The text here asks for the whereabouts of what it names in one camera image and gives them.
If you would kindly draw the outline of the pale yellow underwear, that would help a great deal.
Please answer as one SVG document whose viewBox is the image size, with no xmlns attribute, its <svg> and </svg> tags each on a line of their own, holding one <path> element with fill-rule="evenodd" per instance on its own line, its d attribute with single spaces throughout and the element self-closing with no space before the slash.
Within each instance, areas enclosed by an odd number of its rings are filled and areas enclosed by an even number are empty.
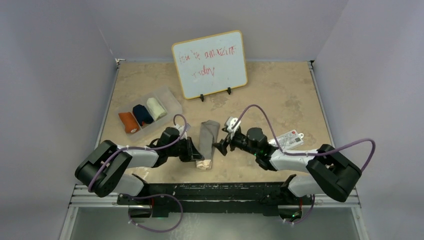
<svg viewBox="0 0 424 240">
<path fill-rule="evenodd" d="M 161 117 L 164 117 L 167 114 L 166 110 L 154 97 L 148 98 L 146 101 L 146 104 L 154 121 L 156 121 L 157 119 Z"/>
</svg>

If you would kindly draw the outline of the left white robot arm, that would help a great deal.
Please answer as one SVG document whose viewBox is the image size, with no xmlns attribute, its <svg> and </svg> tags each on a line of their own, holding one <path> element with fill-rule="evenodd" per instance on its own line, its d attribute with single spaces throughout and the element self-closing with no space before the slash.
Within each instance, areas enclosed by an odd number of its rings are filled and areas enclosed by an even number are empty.
<svg viewBox="0 0 424 240">
<path fill-rule="evenodd" d="M 142 205 L 149 199 L 146 182 L 126 175 L 125 171 L 136 167 L 157 168 L 169 157 L 179 158 L 183 163 L 204 160 L 184 127 L 176 125 L 167 127 L 145 147 L 128 147 L 105 140 L 76 168 L 74 175 L 100 198 L 122 193 Z"/>
</svg>

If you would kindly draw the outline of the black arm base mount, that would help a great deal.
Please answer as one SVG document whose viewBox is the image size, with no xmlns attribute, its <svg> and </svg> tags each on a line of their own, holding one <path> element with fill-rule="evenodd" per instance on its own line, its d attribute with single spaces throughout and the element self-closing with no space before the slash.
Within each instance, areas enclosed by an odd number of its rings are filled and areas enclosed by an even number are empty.
<svg viewBox="0 0 424 240">
<path fill-rule="evenodd" d="M 117 204 L 149 206 L 147 213 L 131 210 L 135 218 L 166 218 L 170 213 L 262 214 L 289 221 L 300 219 L 311 196 L 297 197 L 286 182 L 148 183 L 141 193 L 121 193 Z"/>
</svg>

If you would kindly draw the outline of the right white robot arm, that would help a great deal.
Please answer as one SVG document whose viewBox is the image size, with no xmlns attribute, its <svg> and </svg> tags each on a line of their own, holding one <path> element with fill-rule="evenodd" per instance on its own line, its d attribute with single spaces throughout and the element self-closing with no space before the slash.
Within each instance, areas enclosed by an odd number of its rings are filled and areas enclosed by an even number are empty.
<svg viewBox="0 0 424 240">
<path fill-rule="evenodd" d="M 266 171 L 309 173 L 308 176 L 289 177 L 285 182 L 280 196 L 288 204 L 314 194 L 326 194 L 335 201 L 345 202 L 362 176 L 362 170 L 357 165 L 329 144 L 309 151 L 282 152 L 276 144 L 268 141 L 259 127 L 250 128 L 246 134 L 238 129 L 213 143 L 213 146 L 224 156 L 235 149 L 252 154 L 255 162 Z"/>
</svg>

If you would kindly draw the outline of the grey underwear with beige band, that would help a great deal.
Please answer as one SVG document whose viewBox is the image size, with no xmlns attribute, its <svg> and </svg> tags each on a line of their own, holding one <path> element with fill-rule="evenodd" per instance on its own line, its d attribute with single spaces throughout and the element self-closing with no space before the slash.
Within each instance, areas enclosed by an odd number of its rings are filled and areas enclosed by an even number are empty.
<svg viewBox="0 0 424 240">
<path fill-rule="evenodd" d="M 213 144 L 217 141 L 219 130 L 220 123 L 214 120 L 207 120 L 200 124 L 198 151 L 204 160 L 195 162 L 197 169 L 207 171 L 212 168 L 215 151 Z"/>
</svg>

